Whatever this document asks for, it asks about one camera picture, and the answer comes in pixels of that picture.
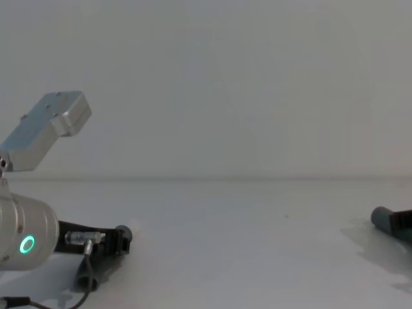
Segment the cable connector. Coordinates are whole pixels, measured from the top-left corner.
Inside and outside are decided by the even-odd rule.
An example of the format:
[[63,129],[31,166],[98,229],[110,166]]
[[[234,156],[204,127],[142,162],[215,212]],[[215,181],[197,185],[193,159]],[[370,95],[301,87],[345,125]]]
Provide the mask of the cable connector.
[[70,245],[83,245],[88,239],[93,243],[102,241],[102,233],[100,232],[67,232],[64,235],[64,240]]
[[93,242],[91,239],[88,239],[84,243],[84,255],[90,256],[92,251],[93,251]]

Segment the white table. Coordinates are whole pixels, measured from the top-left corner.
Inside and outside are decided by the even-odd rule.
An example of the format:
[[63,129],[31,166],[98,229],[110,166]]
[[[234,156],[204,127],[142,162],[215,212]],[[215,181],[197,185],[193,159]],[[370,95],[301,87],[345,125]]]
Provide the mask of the white table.
[[[11,182],[61,220],[140,236],[84,308],[343,309],[410,306],[412,255],[374,229],[379,205],[412,209],[412,182]],[[10,272],[0,295],[68,308],[81,257]]]

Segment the white backdrop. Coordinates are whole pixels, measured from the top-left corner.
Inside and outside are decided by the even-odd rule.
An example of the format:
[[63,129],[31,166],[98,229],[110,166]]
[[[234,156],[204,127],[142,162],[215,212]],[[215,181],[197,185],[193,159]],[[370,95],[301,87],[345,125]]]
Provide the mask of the white backdrop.
[[3,0],[0,139],[46,92],[94,112],[44,178],[412,174],[412,3]]

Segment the green ring light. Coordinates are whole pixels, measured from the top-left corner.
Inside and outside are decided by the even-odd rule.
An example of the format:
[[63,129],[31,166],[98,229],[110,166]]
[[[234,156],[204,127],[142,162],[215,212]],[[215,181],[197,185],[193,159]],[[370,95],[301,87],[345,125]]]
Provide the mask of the green ring light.
[[32,235],[28,235],[26,236],[20,244],[20,252],[22,254],[27,254],[30,251],[32,251],[32,249],[34,248],[35,245],[35,239]]

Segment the black cable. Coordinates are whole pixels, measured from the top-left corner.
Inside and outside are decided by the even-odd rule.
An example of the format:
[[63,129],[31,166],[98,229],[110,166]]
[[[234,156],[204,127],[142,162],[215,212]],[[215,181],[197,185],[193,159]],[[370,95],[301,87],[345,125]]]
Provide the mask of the black cable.
[[[93,288],[93,269],[91,267],[90,255],[89,254],[84,255],[84,261],[86,262],[86,267],[87,267],[88,277],[89,277],[88,288],[87,288],[86,292],[84,293],[82,299],[80,301],[78,301],[77,304],[75,304],[73,307],[71,307],[69,309],[78,309],[82,304],[84,304],[84,302],[89,297],[90,292]],[[21,306],[32,306],[32,307],[35,307],[35,308],[38,308],[38,309],[51,309],[47,306],[43,306],[42,304],[31,301],[29,297],[3,297],[1,300],[6,302],[5,308],[15,308],[15,307],[21,307]]]

